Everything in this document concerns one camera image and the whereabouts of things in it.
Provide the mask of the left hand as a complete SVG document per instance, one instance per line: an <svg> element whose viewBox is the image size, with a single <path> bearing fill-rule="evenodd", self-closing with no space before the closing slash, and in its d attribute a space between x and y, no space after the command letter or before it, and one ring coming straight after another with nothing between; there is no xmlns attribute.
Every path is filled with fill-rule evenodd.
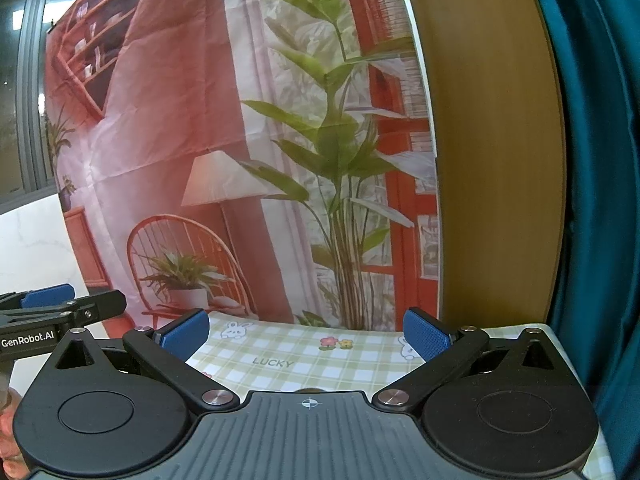
<svg viewBox="0 0 640 480"><path fill-rule="evenodd" d="M22 397L9 386L9 375L1 371L1 478L24 479L29 470L13 433L13 419Z"/></svg>

